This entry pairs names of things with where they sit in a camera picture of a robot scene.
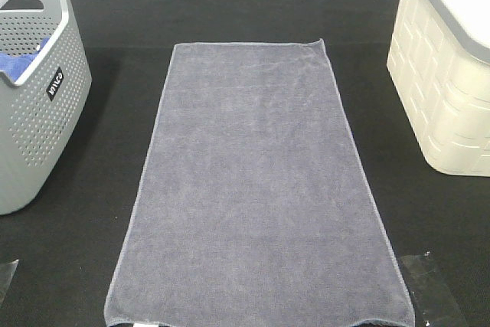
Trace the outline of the clear tape strip right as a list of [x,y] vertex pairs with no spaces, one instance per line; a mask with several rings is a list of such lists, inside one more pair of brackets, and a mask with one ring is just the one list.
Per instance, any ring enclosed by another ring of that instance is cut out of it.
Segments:
[[398,258],[416,312],[416,326],[468,326],[430,252]]

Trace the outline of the grey perforated laundry basket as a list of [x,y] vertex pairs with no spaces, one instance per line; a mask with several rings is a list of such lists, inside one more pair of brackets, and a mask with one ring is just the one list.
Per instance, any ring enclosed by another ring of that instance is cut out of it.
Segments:
[[1,213],[29,204],[60,158],[92,76],[71,0],[1,10],[1,55],[31,57],[19,76],[1,69]]

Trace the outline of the clear tape strip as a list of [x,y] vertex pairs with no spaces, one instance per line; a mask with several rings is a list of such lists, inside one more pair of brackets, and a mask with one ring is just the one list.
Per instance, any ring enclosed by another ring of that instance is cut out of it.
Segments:
[[17,269],[19,260],[14,260],[9,263],[0,264],[0,306],[2,305],[5,296],[10,287],[13,276]]
[[468,326],[430,252],[398,258],[416,312],[416,326]]

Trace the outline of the grey towel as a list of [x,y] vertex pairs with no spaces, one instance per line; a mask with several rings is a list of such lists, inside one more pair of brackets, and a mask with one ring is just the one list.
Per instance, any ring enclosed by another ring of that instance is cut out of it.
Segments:
[[172,51],[108,326],[412,326],[325,43]]

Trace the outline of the clear tape strip left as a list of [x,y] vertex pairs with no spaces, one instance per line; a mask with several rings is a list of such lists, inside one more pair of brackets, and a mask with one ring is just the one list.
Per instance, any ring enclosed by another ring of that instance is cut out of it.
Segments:
[[19,260],[14,260],[9,263],[0,264],[0,306],[2,305],[5,296],[10,287],[13,276],[17,269]]

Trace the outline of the cream storage bin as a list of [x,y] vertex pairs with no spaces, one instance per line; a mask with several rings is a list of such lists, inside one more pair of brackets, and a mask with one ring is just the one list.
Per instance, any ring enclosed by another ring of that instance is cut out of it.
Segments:
[[489,0],[400,0],[387,68],[423,157],[489,174]]

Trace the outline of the blue towel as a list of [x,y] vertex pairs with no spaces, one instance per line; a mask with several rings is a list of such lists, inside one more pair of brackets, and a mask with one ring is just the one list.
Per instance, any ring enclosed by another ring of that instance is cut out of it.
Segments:
[[44,38],[31,54],[21,54],[18,56],[1,53],[1,71],[3,71],[11,81],[16,81],[37,57],[49,38]]

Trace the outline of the black table mat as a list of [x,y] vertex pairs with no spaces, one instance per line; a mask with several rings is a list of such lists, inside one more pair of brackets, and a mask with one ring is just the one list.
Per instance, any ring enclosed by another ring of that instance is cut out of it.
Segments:
[[423,158],[386,68],[399,0],[71,1],[93,82],[39,195],[1,219],[3,326],[104,325],[175,44],[320,39],[394,252],[430,252],[467,323],[489,324],[489,180]]

